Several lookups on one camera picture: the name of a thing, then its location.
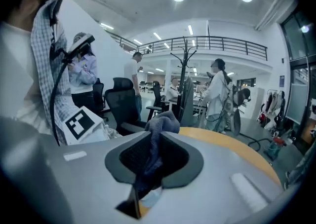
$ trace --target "light blue shirt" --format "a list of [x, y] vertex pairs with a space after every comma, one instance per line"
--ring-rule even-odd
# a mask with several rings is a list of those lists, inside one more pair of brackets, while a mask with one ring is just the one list
[[69, 71], [72, 94], [89, 92], [97, 81], [97, 60], [95, 56], [84, 55], [79, 61], [73, 59], [74, 68]]

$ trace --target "man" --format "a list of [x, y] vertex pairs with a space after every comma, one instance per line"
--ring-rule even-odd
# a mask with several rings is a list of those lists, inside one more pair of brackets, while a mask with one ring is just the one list
[[166, 101], [169, 101], [171, 100], [172, 98], [177, 98], [178, 95], [179, 95], [179, 92], [178, 92], [178, 84], [179, 84], [179, 81], [176, 77], [174, 77], [172, 80], [171, 80], [171, 85], [169, 85], [168, 89], [167, 89], [167, 92], [166, 92]]
[[136, 108], [138, 112], [138, 120], [140, 120], [140, 112], [142, 111], [142, 97], [140, 96], [140, 89], [138, 85], [137, 73], [143, 69], [139, 67], [137, 69], [137, 63], [139, 63], [143, 58], [142, 53], [136, 52], [132, 59], [124, 66], [124, 77], [130, 79], [134, 84], [134, 90], [136, 94]]

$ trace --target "coat rack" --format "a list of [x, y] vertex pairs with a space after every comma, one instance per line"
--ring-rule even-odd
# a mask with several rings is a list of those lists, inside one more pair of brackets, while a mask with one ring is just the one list
[[176, 55], [170, 53], [171, 55], [173, 55], [174, 57], [178, 58], [180, 60], [181, 66], [180, 68], [182, 68], [181, 70], [181, 78], [180, 78], [180, 84], [179, 84], [179, 96], [178, 96], [178, 101], [177, 101], [177, 106], [176, 106], [176, 113], [175, 113], [175, 117], [178, 119], [179, 117], [179, 111], [180, 111], [180, 106], [181, 106], [181, 100], [182, 100], [182, 91], [183, 91], [183, 86], [184, 86], [184, 78], [185, 78], [185, 74], [186, 74], [186, 68], [188, 66], [188, 62], [190, 60], [190, 58], [197, 52], [194, 51], [191, 56], [189, 56], [189, 52], [192, 48], [191, 47], [188, 49], [188, 40], [185, 40], [185, 38], [183, 37], [184, 40], [184, 45], [185, 47], [178, 47], [183, 49], [184, 51], [184, 55], [183, 55], [183, 60], [181, 60], [179, 57], [177, 57]]

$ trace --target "floor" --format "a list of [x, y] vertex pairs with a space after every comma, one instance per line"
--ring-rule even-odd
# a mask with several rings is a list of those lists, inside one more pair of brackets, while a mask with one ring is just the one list
[[[149, 110], [146, 109], [148, 106], [152, 106], [154, 103], [154, 95], [151, 93], [142, 93], [142, 105], [143, 109], [141, 112], [141, 120], [147, 121]], [[116, 128], [116, 122], [111, 112], [108, 112], [105, 114], [106, 117], [109, 118], [109, 122], [106, 122], [106, 124], [109, 125], [111, 128]], [[252, 135], [251, 128], [248, 128], [249, 135]], [[226, 132], [228, 136], [231, 136], [245, 144], [248, 144], [252, 140], [243, 136], [238, 135], [237, 137], [234, 136], [231, 132]], [[264, 149], [268, 146], [268, 141], [262, 141], [261, 143], [261, 149], [258, 151], [259, 154], [261, 154], [273, 167], [276, 174], [278, 175], [281, 183], [283, 184], [286, 181], [285, 172], [291, 171], [295, 168], [295, 166], [299, 163], [299, 161], [302, 159], [302, 154], [298, 151], [298, 149], [294, 145], [287, 145], [281, 149], [279, 152], [278, 158], [275, 161], [271, 161], [268, 156], [264, 154]], [[258, 148], [256, 144], [252, 146], [254, 149]]]

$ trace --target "white shirt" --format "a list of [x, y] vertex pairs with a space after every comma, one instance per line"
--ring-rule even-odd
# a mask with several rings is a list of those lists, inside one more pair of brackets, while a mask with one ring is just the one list
[[209, 88], [202, 94], [203, 100], [209, 102], [206, 115], [220, 114], [227, 96], [228, 87], [226, 87], [225, 77], [223, 72], [219, 71], [214, 76]]
[[2, 22], [0, 27], [1, 54], [13, 57], [23, 70], [33, 79], [33, 84], [24, 97], [24, 104], [19, 108], [16, 118], [32, 125], [42, 134], [52, 134], [46, 119], [41, 98], [39, 76], [31, 47], [31, 32], [13, 27]]
[[137, 75], [137, 62], [134, 59], [130, 59], [125, 65], [124, 65], [124, 78], [128, 78], [133, 82], [133, 75]]
[[179, 95], [178, 88], [176, 86], [173, 86], [172, 84], [169, 85], [166, 92], [166, 101], [169, 101], [172, 98], [177, 98], [178, 95]]

